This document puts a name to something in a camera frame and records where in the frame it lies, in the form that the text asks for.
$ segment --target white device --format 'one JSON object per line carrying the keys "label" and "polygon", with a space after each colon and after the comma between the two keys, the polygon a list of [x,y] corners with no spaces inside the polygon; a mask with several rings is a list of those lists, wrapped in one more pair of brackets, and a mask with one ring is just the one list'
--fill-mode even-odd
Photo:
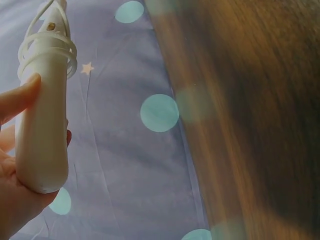
{"label": "white device", "polygon": [[[31,34],[49,7],[39,31]],[[78,63],[66,7],[66,0],[49,0],[31,22],[18,51],[21,85],[38,73],[41,88],[34,106],[16,117],[16,175],[22,184],[41,194],[59,190],[69,174],[66,88]]]}

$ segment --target polka dot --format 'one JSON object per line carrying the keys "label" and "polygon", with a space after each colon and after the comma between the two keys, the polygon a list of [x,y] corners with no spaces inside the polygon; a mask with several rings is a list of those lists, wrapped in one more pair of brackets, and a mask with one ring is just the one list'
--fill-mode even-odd
{"label": "polka dot", "polygon": [[211,233],[206,229],[196,229],[186,234],[182,240],[213,240]]}
{"label": "polka dot", "polygon": [[68,191],[62,187],[49,208],[59,215],[66,215],[71,209],[71,198]]}
{"label": "polka dot", "polygon": [[121,5],[115,13],[115,19],[123,24],[131,24],[137,21],[143,14],[145,8],[138,1],[128,1]]}
{"label": "polka dot", "polygon": [[173,128],[179,119],[178,106],[170,96],[155,94],[142,104],[140,116],[143,124],[151,131],[163,133]]}

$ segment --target blue bedsheet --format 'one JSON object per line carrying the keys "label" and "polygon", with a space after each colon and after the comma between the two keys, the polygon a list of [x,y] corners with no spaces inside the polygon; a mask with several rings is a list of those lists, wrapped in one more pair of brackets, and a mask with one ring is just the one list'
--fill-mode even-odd
{"label": "blue bedsheet", "polygon": [[[41,3],[0,0],[2,92],[19,85],[17,51]],[[67,15],[79,64],[67,83],[69,178],[11,240],[209,240],[144,3],[68,0]]]}

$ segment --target white cable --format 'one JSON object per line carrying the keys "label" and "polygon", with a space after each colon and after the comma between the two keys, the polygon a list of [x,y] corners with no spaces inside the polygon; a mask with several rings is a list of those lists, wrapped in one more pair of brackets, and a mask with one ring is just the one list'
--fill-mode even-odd
{"label": "white cable", "polygon": [[[40,17],[46,12],[46,10],[53,5],[56,7],[62,17],[63,24],[64,24],[64,29],[65,29],[65,36],[56,32],[50,32],[50,31],[43,31],[43,32],[37,32],[31,35],[31,30],[36,24],[36,22],[40,19]],[[45,38],[54,38],[63,41],[66,46],[69,48],[69,51],[64,49],[64,48],[58,48],[58,47],[50,47],[47,49],[43,49],[41,51],[38,51],[37,53],[28,56],[26,59],[25,56],[28,53],[29,50],[29,44],[36,40],[36,39],[45,39]],[[66,58],[69,59],[68,64],[67,64],[67,79],[71,78],[78,67],[78,62],[77,62],[77,48],[75,44],[70,40],[70,26],[69,26],[69,21],[67,18],[67,15],[64,11],[64,9],[61,7],[61,5],[56,1],[56,0],[50,0],[44,7],[43,9],[34,17],[32,22],[30,23],[25,36],[24,36],[24,41],[21,43],[19,50],[18,50],[18,59],[20,62],[20,66],[18,68],[17,74],[19,79],[21,79],[22,74],[25,70],[25,68],[37,57],[46,55],[46,54],[58,54],[62,55]]]}

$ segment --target wooden surface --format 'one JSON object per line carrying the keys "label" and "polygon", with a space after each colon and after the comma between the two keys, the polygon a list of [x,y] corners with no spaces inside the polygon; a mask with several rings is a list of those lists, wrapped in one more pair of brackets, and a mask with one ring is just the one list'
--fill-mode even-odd
{"label": "wooden surface", "polygon": [[319,240],[319,0],[145,3],[213,239]]}

